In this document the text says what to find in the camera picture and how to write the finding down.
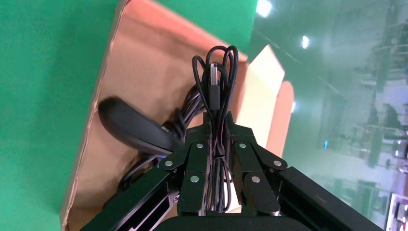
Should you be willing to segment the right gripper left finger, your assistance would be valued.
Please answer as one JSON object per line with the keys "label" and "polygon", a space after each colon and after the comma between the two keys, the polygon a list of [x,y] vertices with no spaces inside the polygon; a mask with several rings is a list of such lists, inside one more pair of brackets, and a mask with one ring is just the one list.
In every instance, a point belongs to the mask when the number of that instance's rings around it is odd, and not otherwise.
{"label": "right gripper left finger", "polygon": [[174,203],[180,216],[204,213],[210,140],[210,116],[204,113],[203,123],[187,130],[184,146],[130,184],[82,230],[165,231],[161,223]]}

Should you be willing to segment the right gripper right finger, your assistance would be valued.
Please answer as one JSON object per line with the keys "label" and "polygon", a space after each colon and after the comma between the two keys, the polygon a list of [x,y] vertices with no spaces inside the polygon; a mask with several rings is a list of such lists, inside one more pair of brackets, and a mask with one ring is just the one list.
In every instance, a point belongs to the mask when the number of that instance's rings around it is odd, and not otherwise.
{"label": "right gripper right finger", "polygon": [[245,231],[377,231],[379,227],[261,147],[228,113],[229,166],[244,207]]}

